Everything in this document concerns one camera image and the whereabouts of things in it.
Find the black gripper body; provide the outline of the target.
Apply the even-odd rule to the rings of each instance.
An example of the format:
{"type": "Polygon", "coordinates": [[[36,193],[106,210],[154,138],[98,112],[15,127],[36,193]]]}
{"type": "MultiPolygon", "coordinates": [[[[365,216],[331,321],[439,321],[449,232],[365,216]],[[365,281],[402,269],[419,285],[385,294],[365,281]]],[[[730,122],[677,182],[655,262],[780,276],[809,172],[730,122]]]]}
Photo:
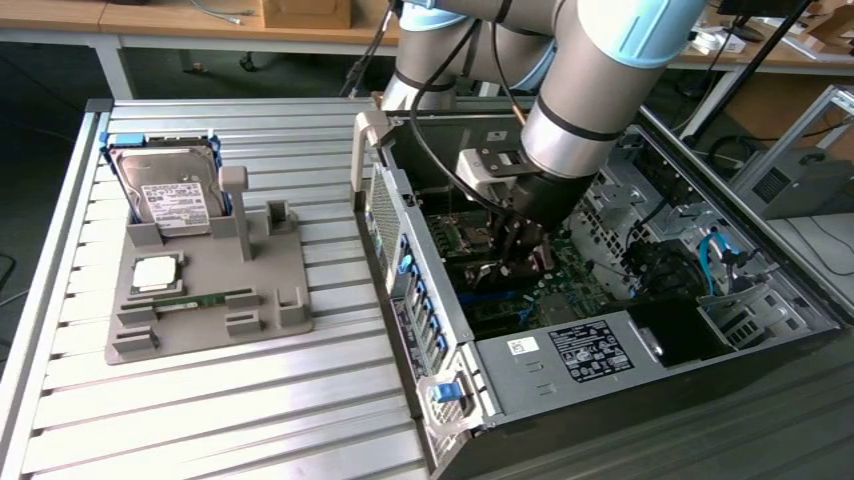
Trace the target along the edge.
{"type": "Polygon", "coordinates": [[[563,178],[549,173],[521,175],[510,190],[514,211],[553,233],[570,216],[595,179],[563,178]]]}

